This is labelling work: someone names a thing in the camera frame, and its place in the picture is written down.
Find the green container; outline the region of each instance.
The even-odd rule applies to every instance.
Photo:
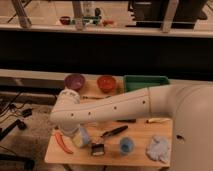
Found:
[[[170,84],[166,76],[125,75],[124,91],[129,92],[145,87]]]

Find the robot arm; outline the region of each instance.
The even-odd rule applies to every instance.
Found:
[[[52,110],[50,120],[70,136],[78,124],[119,119],[149,117],[153,114],[168,116],[171,112],[169,97],[185,86],[144,88],[103,100],[79,104],[77,92],[63,90]]]
[[[171,171],[213,168],[213,86],[168,85],[145,88],[79,104],[78,93],[63,90],[50,120],[68,136],[78,124],[169,114],[173,119]]]

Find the crumpled paper towel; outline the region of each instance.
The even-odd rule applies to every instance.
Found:
[[[155,135],[146,148],[146,154],[154,161],[168,163],[170,160],[170,148],[170,143],[167,138]]]

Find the red chili pepper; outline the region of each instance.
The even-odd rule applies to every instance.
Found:
[[[59,145],[66,153],[69,153],[69,154],[72,154],[72,153],[73,153],[73,152],[72,152],[70,149],[68,149],[68,148],[66,147],[66,145],[64,144],[64,141],[63,141],[63,139],[62,139],[62,135],[61,135],[60,132],[55,132],[55,139],[56,139],[58,145]]]

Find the purple bowl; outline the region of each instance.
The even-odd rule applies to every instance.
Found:
[[[85,77],[81,74],[70,74],[64,80],[64,85],[68,89],[79,91],[85,84]]]

